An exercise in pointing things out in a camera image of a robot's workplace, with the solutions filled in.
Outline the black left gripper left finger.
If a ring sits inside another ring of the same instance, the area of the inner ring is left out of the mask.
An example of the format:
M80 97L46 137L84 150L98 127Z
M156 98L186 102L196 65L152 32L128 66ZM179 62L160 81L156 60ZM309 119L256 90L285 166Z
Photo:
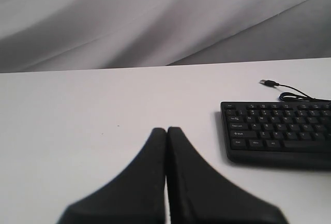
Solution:
M118 176L69 205L58 223L165 223L165 154L166 131L154 128Z

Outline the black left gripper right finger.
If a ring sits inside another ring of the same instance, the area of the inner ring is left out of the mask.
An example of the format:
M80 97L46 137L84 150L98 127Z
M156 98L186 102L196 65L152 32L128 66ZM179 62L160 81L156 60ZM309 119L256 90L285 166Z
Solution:
M281 210L236 186L197 152L179 127L167 132L171 223L287 223Z

